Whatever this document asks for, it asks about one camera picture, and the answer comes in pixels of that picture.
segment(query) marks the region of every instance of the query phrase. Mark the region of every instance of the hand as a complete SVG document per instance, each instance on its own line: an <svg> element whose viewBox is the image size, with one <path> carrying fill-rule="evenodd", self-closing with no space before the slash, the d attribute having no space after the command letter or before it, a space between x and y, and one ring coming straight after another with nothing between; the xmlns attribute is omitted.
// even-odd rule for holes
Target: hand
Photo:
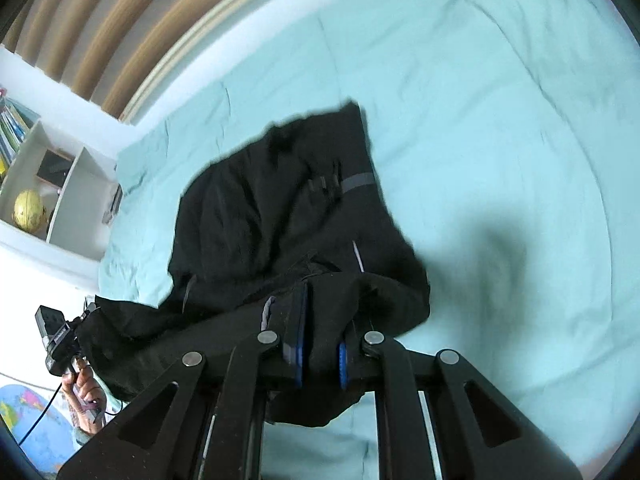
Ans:
<svg viewBox="0 0 640 480"><path fill-rule="evenodd" d="M104 410L107 407L107 395L94 378L94 371L84 359L76 359L76 364L80 370L76 374L76 382L72 374L65 374L62 377L62 391L65 393L66 401L69 403L69 411L74 426L80 428L85 433L94 435L104 427ZM78 396L74 393L74 384L78 387ZM90 422L86 413L78 400L80 397L85 402L95 400L96 407L100 409L100 415L95 422Z"/></svg>

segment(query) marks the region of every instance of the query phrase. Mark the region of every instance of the metal bolt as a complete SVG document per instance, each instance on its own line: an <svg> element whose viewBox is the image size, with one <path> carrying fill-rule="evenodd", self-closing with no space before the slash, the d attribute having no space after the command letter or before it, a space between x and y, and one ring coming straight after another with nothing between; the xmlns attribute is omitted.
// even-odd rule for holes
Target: metal bolt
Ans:
<svg viewBox="0 0 640 480"><path fill-rule="evenodd" d="M385 337L380 333L374 330L367 332L364 335L364 341L369 343L370 345L379 345L385 340Z"/></svg>
<svg viewBox="0 0 640 480"><path fill-rule="evenodd" d="M460 361L460 356L458 355L458 352L445 350L440 353L440 360L446 365L454 365Z"/></svg>
<svg viewBox="0 0 640 480"><path fill-rule="evenodd" d="M260 341L264 345L268 345L276 341L278 338L278 334L276 334L273 330L264 330L258 334L258 341Z"/></svg>
<svg viewBox="0 0 640 480"><path fill-rule="evenodd" d="M199 352L187 352L182 356L182 364L185 366L198 366L202 362L202 354Z"/></svg>

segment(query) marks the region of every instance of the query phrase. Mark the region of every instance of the black jacket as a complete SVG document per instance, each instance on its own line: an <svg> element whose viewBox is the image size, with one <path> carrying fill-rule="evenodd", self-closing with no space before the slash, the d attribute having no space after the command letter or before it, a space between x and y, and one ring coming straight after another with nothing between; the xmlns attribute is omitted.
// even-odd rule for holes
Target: black jacket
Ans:
<svg viewBox="0 0 640 480"><path fill-rule="evenodd" d="M187 351L229 352L259 332L270 296L277 316L306 281L305 379L332 385L281 394L270 413L326 424L360 397L337 386L337 346L357 311L389 335L429 315L426 272L380 199L353 103L273 126L198 176L180 202L169 273L174 288L157 310L97 298L100 309L78 330L97 374L123 400Z"/></svg>

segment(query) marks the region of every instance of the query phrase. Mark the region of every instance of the shelf compartment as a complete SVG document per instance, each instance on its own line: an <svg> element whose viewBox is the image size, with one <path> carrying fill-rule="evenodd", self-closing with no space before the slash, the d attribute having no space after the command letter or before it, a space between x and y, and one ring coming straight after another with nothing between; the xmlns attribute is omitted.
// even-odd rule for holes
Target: shelf compartment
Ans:
<svg viewBox="0 0 640 480"><path fill-rule="evenodd" d="M95 171L85 148L76 157L49 225L47 242L92 260L106 250L110 228L102 224L117 184Z"/></svg>
<svg viewBox="0 0 640 480"><path fill-rule="evenodd" d="M14 225L12 215L15 199L25 189L36 190L47 208L47 214L50 214L56 208L59 189L35 176L42 158L47 150L62 151L70 156L76 156L80 149L81 145L75 140L64 136L55 128L45 129L42 122L37 121L25 136L0 187L0 219ZM46 230L41 229L35 236L44 240Z"/></svg>

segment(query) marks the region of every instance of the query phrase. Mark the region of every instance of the black cable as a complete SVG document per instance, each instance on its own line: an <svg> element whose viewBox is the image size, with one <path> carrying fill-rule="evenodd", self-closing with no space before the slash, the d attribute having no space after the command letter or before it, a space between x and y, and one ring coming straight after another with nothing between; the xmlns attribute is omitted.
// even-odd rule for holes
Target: black cable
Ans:
<svg viewBox="0 0 640 480"><path fill-rule="evenodd" d="M48 392L55 392L55 390L53 388L47 388L46 386L39 386L38 384L28 383L27 381L23 381L22 379L18 379L17 377L11 377L11 375L7 375L7 374L2 373L2 372L0 372L0 375L2 375L2 377L6 377L9 380L17 381L17 382L22 383L22 384L26 384L27 386L30 386L31 388L39 388L41 390L47 390Z"/></svg>
<svg viewBox="0 0 640 480"><path fill-rule="evenodd" d="M122 402L122 400L120 401L120 409L116 412L116 413L109 413L109 412L104 412L107 415L112 415L112 416L116 416L118 413L120 413L122 411L122 407L124 406L124 402Z"/></svg>
<svg viewBox="0 0 640 480"><path fill-rule="evenodd" d="M56 389L56 392L53 394L53 396L51 397L51 400L49 401L49 403L46 405L46 407L44 408L44 410L42 410L42 413L40 414L40 416L38 417L38 420L36 420L33 423L33 426L31 426L29 428L29 431L27 431L27 434L21 439L20 442L18 442L18 446L21 446L22 443L27 440L27 437L31 434L31 431L34 430L34 428L38 425L38 423L42 420L42 417L45 415L45 413L47 413L47 410L51 407L51 405L53 404L53 399L56 398L56 395L58 394L58 392L60 391L60 388L62 388L62 383L60 383L60 386L58 386L58 388Z"/></svg>

